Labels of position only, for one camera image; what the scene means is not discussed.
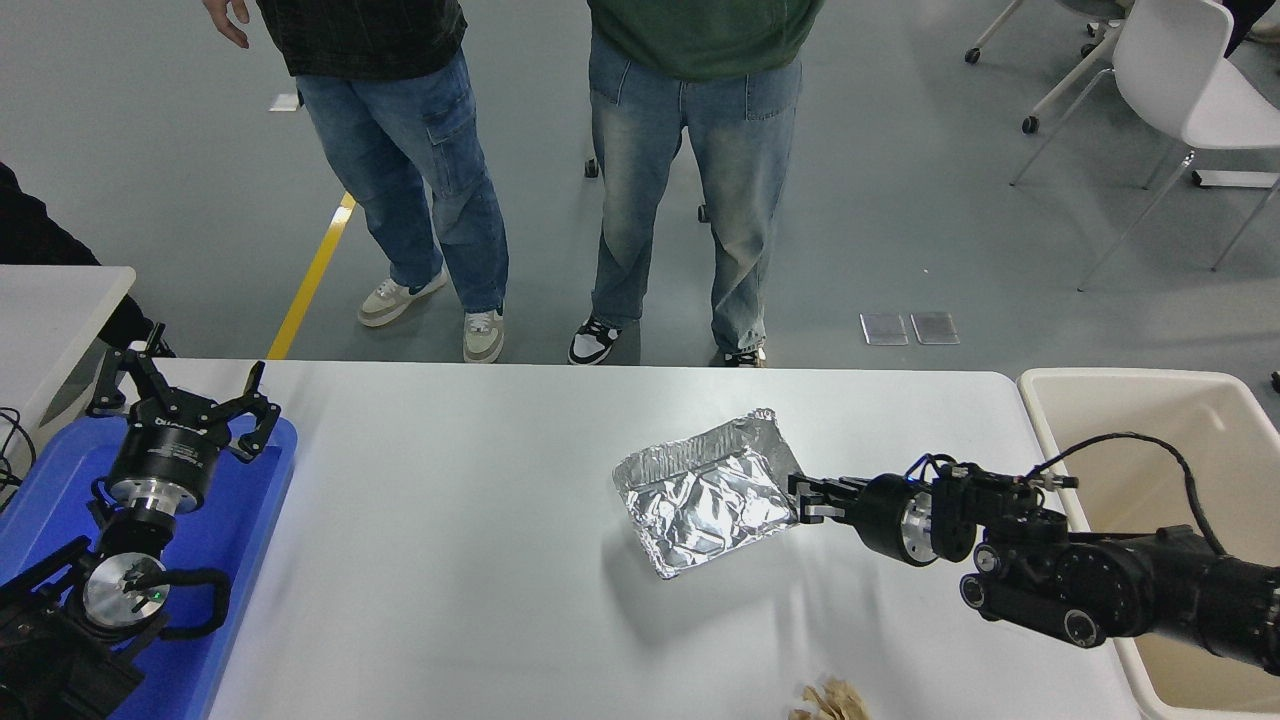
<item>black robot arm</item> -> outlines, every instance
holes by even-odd
[[[1211,539],[1189,525],[1073,533],[1065,515],[1043,507],[1046,489],[1076,486],[1075,478],[1044,474],[1056,460],[1027,475],[1001,475],[925,456],[902,475],[795,474],[788,491],[801,523],[852,525],[867,547],[902,562],[957,562],[972,552],[978,571],[961,578],[960,594],[988,620],[1079,647],[1156,633],[1280,675],[1280,568],[1215,550],[1221,546],[1194,500],[1194,479],[1189,497]]]
[[[100,533],[37,561],[0,585],[0,720],[101,720],[142,682],[133,659],[156,639],[205,637],[227,619],[230,578],[220,569],[170,569],[165,547],[177,516],[198,510],[221,451],[243,462],[266,447],[280,407],[259,391],[262,363],[241,397],[218,404],[173,388],[151,357],[163,325],[141,351],[109,351],[90,415],[118,414],[125,374],[138,401],[111,469],[88,488]],[[228,423],[251,414],[252,430],[233,445]],[[209,618],[170,626],[174,587],[207,585]]]

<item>black and white sneaker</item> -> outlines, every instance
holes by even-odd
[[[768,368],[764,361],[764,348],[745,350],[742,352],[726,352],[726,368]]]
[[[608,328],[591,315],[573,333],[573,343],[568,346],[570,365],[595,365],[608,357],[609,348],[621,333]]]

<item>white chair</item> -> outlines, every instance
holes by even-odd
[[[1025,0],[1012,0],[1007,8],[1000,15],[996,17],[995,22],[991,23],[982,36],[973,44],[973,47],[964,54],[964,61],[970,65],[978,61],[982,56],[982,47],[991,40],[991,36],[996,35],[996,31],[1009,20],[1009,17],[1018,10],[1019,6]],[[1089,33],[1093,36],[1093,42],[1089,42],[1080,47],[1080,63],[1071,69],[1052,90],[1050,90],[1039,102],[1032,108],[1032,111],[1023,119],[1023,132],[1027,135],[1034,133],[1039,129],[1039,115],[1051,104],[1057,101],[1057,99],[1066,92],[1076,79],[1080,78],[1092,65],[1100,59],[1105,58],[1107,51],[1115,46],[1116,40],[1120,37],[1120,27],[1124,19],[1125,8],[1129,6],[1132,0],[1057,0],[1060,5],[1083,15],[1093,22],[1089,23]]]
[[[1178,182],[1183,172],[1196,160],[1197,150],[1280,147],[1280,110],[1267,102],[1240,70],[1222,58],[1230,35],[1231,14],[1212,0],[1138,0],[1129,19],[1125,20],[1124,36],[1116,44],[1115,67],[1102,70],[1089,81],[1084,92],[1062,115],[1062,122],[1010,181],[1009,184],[1018,183],[1106,74],[1115,76],[1120,95],[1139,118],[1185,145],[1185,156],[1156,197],[1085,273],[1076,290],[1084,290],[1093,273],[1129,238],[1134,228]],[[1258,202],[1211,269],[1216,270],[1222,264],[1244,228],[1262,211],[1277,190],[1280,182],[1276,182]]]

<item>beige plastic bin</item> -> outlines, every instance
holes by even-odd
[[[1018,387],[1046,457],[1111,432],[1176,447],[1196,474],[1204,514],[1226,551],[1280,565],[1280,434],[1236,378],[1121,368],[1028,370]],[[1112,439],[1066,461],[1080,478],[1062,491],[1075,530],[1194,527],[1181,471],[1152,443]],[[1116,638],[1143,711],[1156,719],[1280,720],[1280,678],[1155,635]]]

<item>blue jeans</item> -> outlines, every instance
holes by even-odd
[[[476,137],[462,51],[412,79],[298,76],[297,83],[329,165],[390,260],[392,279],[424,286],[448,263],[465,311],[502,307],[507,231]]]
[[[654,218],[687,127],[716,240],[712,334],[722,352],[759,347],[800,61],[739,78],[682,82],[593,37],[589,76],[591,137],[604,177],[593,314],[620,331],[640,319]]]

